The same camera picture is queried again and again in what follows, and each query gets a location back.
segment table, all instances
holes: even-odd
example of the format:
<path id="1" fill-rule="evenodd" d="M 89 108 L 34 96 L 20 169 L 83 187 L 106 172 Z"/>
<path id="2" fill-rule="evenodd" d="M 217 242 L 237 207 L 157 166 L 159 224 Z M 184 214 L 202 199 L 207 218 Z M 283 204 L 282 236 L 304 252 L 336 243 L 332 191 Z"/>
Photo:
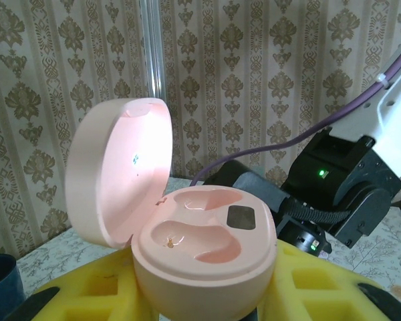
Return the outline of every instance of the table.
<path id="1" fill-rule="evenodd" d="M 186 179 L 170 178 L 166 193 L 187 187 L 189 184 L 190 181 Z M 401 301 L 399 208 L 392 207 L 373 233 L 362 237 L 352 249 L 348 249 L 330 235 L 327 239 L 332 244 L 333 252 L 329 255 L 322 253 L 322 259 L 373 279 Z M 18 260 L 25 293 L 30 296 L 48 281 L 113 251 L 85 242 L 70 228 Z"/>

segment yellow foam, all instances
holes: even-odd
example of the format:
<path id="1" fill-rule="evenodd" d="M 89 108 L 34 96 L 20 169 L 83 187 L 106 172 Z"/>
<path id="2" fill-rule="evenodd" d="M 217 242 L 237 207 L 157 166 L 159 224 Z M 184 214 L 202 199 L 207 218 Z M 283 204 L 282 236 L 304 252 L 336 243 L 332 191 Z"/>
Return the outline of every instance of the yellow foam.
<path id="1" fill-rule="evenodd" d="M 356 284 L 373 281 L 278 241 L 275 271 L 258 306 L 260 321 L 388 321 Z M 136 284 L 130 249 L 50 281 L 60 287 L 34 321 L 158 320 Z"/>

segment dark blue cup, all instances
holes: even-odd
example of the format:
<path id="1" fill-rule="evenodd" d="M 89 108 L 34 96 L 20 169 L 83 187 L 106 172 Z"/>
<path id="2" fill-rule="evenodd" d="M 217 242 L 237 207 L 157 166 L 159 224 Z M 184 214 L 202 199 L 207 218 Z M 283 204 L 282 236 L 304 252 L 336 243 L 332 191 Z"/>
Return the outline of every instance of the dark blue cup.
<path id="1" fill-rule="evenodd" d="M 0 254 L 0 321 L 25 300 L 21 275 L 12 255 Z"/>

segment case lid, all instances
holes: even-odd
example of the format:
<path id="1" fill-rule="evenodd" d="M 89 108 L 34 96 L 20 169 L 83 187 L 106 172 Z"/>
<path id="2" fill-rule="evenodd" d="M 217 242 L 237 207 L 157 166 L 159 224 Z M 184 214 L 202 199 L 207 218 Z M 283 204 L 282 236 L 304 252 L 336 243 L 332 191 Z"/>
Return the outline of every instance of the case lid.
<path id="1" fill-rule="evenodd" d="M 121 249 L 153 214 L 170 174 L 172 126 L 156 98 L 92 108 L 74 136 L 65 174 L 68 216 L 90 243 Z"/>

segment wallpaper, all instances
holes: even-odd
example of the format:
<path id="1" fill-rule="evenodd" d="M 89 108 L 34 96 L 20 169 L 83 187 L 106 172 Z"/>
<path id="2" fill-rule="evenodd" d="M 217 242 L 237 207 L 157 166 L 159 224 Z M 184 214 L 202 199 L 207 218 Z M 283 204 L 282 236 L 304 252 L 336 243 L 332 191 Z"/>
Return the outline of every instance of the wallpaper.
<path id="1" fill-rule="evenodd" d="M 70 226 L 63 180 L 78 124 L 146 95 L 136 0 L 0 0 L 0 252 Z"/>
<path id="2" fill-rule="evenodd" d="M 401 0 L 160 0 L 174 174 L 279 144 L 363 92 L 401 44 Z M 241 160 L 281 184 L 307 140 Z"/>

